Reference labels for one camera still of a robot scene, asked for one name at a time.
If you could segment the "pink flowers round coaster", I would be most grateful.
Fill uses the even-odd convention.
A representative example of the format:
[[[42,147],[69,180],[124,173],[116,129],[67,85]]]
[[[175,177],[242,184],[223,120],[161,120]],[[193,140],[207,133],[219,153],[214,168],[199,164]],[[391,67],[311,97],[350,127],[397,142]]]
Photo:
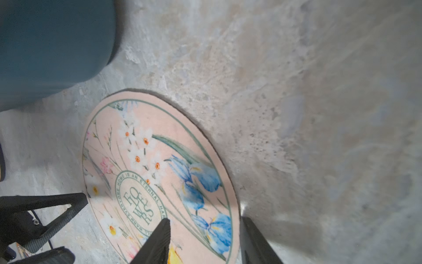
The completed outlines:
[[[170,222],[170,264],[234,264],[240,212],[227,170],[200,129],[169,102],[124,91],[89,115],[82,175],[101,231],[130,263]]]

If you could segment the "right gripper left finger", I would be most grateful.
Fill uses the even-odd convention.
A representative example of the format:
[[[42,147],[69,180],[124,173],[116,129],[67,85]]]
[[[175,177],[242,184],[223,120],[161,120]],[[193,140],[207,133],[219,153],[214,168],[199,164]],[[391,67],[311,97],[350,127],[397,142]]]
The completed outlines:
[[[170,220],[164,218],[133,258],[131,264],[167,264],[170,239]]]

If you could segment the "teal plastic storage box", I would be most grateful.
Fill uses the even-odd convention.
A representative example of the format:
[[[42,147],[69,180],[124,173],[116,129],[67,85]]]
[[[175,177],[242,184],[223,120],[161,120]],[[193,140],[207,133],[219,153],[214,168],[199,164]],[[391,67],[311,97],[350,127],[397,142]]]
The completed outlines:
[[[95,77],[115,34],[113,1],[2,1],[1,110]]]

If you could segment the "purple bunny coaster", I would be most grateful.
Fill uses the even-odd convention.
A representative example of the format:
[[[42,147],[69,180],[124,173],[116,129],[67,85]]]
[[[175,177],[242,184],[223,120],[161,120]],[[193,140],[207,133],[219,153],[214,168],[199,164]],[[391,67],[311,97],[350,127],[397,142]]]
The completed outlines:
[[[5,171],[6,171],[5,159],[4,159],[2,146],[0,145],[0,177],[1,177],[0,182],[4,181],[5,179]]]

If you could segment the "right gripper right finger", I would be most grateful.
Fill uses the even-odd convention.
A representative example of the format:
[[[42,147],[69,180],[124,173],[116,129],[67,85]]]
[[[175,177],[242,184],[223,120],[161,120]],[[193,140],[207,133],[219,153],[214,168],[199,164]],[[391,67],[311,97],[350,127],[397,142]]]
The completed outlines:
[[[249,217],[241,217],[240,244],[243,264],[283,264]]]

